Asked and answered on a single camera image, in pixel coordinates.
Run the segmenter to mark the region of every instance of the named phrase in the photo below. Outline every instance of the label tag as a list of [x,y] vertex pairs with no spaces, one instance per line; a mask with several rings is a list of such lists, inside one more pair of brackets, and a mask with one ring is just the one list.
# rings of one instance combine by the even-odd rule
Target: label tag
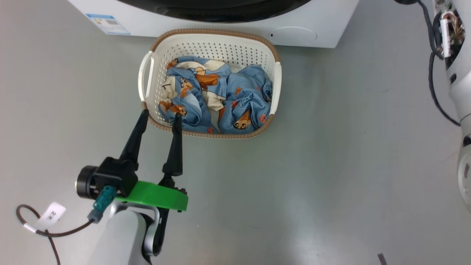
[[131,35],[113,16],[86,14],[106,34]]
[[36,222],[34,227],[37,230],[44,231],[51,227],[53,224],[55,224],[57,221],[59,221],[59,218],[62,216],[62,214],[65,212],[65,207],[53,202],[51,205],[49,205],[49,208],[46,210],[46,212],[39,218],[39,220]]

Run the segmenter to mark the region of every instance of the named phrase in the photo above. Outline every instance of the laundry basket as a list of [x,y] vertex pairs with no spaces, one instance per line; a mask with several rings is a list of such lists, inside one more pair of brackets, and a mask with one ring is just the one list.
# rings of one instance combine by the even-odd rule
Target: laundry basket
[[[139,69],[138,89],[143,109],[149,109],[150,122],[165,131],[171,131],[158,109],[163,99],[163,83],[167,79],[167,65],[174,58],[196,56],[223,61],[233,71],[247,65],[262,66],[272,82],[273,95],[270,114],[265,124],[252,133],[223,134],[183,131],[186,135],[220,138],[247,139],[259,135],[270,126],[275,116],[281,91],[281,64],[275,47],[266,39],[241,32],[215,29],[178,29],[162,34],[144,56]],[[145,74],[148,70],[147,84]]]

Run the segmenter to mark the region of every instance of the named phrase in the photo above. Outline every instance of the red cartoon character print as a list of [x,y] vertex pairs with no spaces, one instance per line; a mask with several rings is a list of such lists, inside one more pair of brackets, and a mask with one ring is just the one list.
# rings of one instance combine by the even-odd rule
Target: red cartoon character print
[[259,120],[260,120],[260,122],[263,123],[263,124],[267,121],[267,116],[265,116],[265,113],[262,114],[262,115],[260,115]]

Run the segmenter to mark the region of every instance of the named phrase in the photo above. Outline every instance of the gray floor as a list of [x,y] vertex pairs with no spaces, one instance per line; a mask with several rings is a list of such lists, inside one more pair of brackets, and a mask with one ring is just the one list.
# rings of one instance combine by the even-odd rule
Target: gray floor
[[[119,155],[139,113],[151,38],[107,36],[64,0],[0,1],[0,198],[5,264],[53,264],[20,203],[86,221],[84,165]],[[283,89],[271,128],[246,141],[184,138],[188,211],[171,213],[155,264],[469,264],[471,214],[458,194],[461,131],[427,88],[419,6],[361,0],[337,48],[278,47]],[[436,63],[444,109],[444,65]],[[161,178],[171,135],[149,127],[139,177]],[[57,239],[63,264],[90,256],[105,222]]]

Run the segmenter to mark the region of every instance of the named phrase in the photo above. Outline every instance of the blue cartoon fabric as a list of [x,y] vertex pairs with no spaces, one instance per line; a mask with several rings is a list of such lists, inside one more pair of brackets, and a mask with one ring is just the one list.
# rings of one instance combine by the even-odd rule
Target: blue cartoon fabric
[[170,122],[180,113],[184,130],[215,133],[208,108],[219,112],[222,133],[251,133],[266,122],[272,84],[259,65],[232,73],[223,62],[184,56],[169,63],[167,75],[169,98],[159,110]]

